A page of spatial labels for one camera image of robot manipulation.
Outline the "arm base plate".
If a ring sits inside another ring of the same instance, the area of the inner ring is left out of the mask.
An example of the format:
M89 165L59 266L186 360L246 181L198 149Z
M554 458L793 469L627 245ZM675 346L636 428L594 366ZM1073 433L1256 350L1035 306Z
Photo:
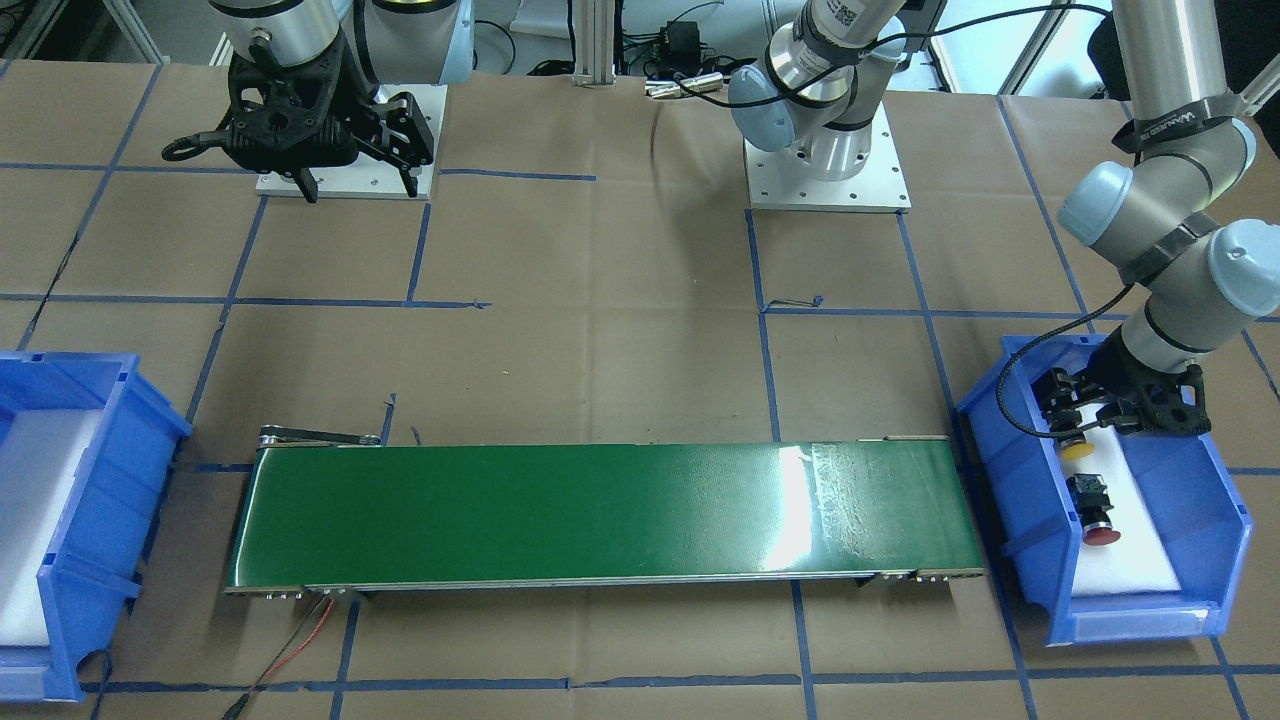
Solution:
M431 132L435 147L442 136L448 88L435 85L383 85L375 99L389 100L392 95L407 92L413 96ZM410 197L398 167L369 156L358 143L347 143L340 151L329 152L324 163L311 163L307 170L316 186L317 199L375 199L425 201L430 196L434 164L413 168L410 179L417 182L417 195ZM302 199L301 188L292 177L273 172L260 173L256 192L261 196Z
M742 143L750 208L901 213L913 199L884 105L854 132L819 128L777 152Z

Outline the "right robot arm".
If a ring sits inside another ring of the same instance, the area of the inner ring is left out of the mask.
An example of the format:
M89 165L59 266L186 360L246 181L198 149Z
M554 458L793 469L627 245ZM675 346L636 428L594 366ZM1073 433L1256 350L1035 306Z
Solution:
M168 161L223 151L256 190L425 200L448 85L474 69L470 1L215 1L233 54L216 128Z

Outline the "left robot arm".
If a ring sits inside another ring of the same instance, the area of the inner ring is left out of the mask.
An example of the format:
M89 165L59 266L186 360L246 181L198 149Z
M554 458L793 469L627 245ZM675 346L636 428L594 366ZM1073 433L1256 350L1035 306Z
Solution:
M900 6L805 3L730 78L723 105L744 138L778 152L869 126L909 40L892 27ZM1061 445L1106 427L1207 433L1201 359L1277 309L1277 227L1219 224L1207 213L1257 151L1242 122L1248 101L1228 86L1213 4L1115 1L1108 17L1133 104L1112 142L1133 161L1094 167L1065 197L1059 223L1116 269L1124 292L1143 286L1149 295L1084 369L1050 370L1036 382L1038 420L1024 421L1006 398L1024 350L995 387L1012 428Z

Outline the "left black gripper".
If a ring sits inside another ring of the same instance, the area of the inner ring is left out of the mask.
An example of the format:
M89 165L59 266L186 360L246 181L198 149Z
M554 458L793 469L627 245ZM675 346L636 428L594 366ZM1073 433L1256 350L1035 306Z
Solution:
M1143 364L1111 334L1092 355L1080 377L1050 368L1039 378L1039 411L1050 432L1079 436L1083 424L1079 389L1097 386L1117 405L1085 406L1087 423L1119 436L1153 432L1166 436L1202 436L1211 432L1203 372L1196 363L1180 372L1158 372Z

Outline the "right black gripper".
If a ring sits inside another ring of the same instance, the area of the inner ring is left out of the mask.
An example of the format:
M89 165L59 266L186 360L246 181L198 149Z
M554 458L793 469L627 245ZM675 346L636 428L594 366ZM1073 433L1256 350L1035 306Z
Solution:
M355 142L394 167L407 196L419 197L421 170L435 161L428 118L411 92L374 102L349 50L325 50L276 69L236 55L227 82L229 106L218 127L173 140L161 150L163 160L220 149L246 170L291 176L300 196L316 204L317 181L308 167Z

